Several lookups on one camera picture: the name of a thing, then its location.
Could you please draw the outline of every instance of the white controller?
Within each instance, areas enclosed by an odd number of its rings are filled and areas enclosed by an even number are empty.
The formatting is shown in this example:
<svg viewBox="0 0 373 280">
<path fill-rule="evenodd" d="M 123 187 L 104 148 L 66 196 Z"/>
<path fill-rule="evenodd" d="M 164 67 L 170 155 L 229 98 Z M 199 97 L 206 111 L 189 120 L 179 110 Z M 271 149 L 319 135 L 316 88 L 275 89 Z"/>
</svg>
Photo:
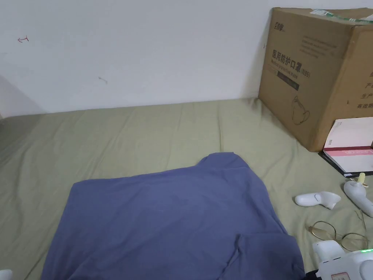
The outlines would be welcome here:
<svg viewBox="0 0 373 280">
<path fill-rule="evenodd" d="M 360 173 L 357 182 L 348 181 L 345 183 L 343 190 L 345 194 L 356 204 L 362 211 L 368 216 L 373 218 L 373 203 L 366 198 L 367 192 L 363 186 L 365 180 L 365 174 Z"/>
<path fill-rule="evenodd" d="M 295 197 L 295 203 L 299 206 L 324 205 L 330 210 L 341 200 L 339 195 L 331 192 L 307 193 Z"/>
</svg>

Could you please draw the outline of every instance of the white plastic device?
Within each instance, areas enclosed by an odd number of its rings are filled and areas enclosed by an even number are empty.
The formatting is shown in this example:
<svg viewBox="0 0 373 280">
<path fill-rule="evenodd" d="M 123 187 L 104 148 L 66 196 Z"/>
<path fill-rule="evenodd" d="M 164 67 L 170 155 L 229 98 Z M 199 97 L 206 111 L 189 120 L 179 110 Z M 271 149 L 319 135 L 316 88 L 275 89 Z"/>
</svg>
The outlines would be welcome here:
<svg viewBox="0 0 373 280">
<path fill-rule="evenodd" d="M 345 253 L 334 240 L 314 243 L 313 249 L 321 261 L 316 277 L 322 280 L 373 279 L 373 249 Z"/>
<path fill-rule="evenodd" d="M 295 203 L 299 206 L 324 205 L 330 210 L 341 200 L 341 197 L 331 192 L 306 193 L 295 197 Z"/>
<path fill-rule="evenodd" d="M 10 269 L 0 270 L 0 280 L 12 280 L 13 272 Z"/>
<path fill-rule="evenodd" d="M 357 182 L 348 181 L 343 186 L 345 194 L 356 204 L 362 211 L 368 216 L 373 218 L 373 203 L 366 198 L 367 192 L 363 185 L 365 180 L 365 174 L 360 173 Z"/>
</svg>

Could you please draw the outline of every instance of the folded fabric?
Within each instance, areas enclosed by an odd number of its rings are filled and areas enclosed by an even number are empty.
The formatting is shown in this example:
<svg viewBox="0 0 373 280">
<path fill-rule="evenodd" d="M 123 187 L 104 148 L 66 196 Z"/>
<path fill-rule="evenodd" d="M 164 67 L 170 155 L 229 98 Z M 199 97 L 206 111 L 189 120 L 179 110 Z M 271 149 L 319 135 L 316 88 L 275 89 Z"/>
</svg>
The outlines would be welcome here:
<svg viewBox="0 0 373 280">
<path fill-rule="evenodd" d="M 234 153 L 73 185 L 41 279 L 304 277 L 263 182 Z"/>
</svg>

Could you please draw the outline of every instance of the yellow cap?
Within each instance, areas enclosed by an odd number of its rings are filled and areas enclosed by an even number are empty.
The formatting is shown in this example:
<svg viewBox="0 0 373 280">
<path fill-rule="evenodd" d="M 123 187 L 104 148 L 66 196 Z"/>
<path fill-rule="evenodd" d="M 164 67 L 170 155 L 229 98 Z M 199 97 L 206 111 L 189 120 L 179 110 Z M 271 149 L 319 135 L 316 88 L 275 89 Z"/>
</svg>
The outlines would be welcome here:
<svg viewBox="0 0 373 280">
<path fill-rule="evenodd" d="M 365 173 L 360 173 L 359 179 L 357 179 L 358 183 L 364 183 L 365 181 Z"/>
</svg>

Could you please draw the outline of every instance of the glasses lens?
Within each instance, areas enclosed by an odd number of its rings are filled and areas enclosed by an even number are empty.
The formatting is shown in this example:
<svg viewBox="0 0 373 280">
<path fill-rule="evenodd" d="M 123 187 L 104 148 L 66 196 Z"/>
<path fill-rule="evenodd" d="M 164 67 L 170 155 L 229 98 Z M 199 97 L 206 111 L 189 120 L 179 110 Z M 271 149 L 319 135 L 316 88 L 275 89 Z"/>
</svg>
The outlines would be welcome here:
<svg viewBox="0 0 373 280">
<path fill-rule="evenodd" d="M 349 251 L 358 251 L 368 248 L 368 240 L 364 236 L 349 233 L 343 237 L 341 245 Z"/>
<path fill-rule="evenodd" d="M 311 227 L 313 235 L 322 240 L 334 240 L 336 238 L 336 232 L 332 225 L 326 222 L 316 222 Z"/>
</svg>

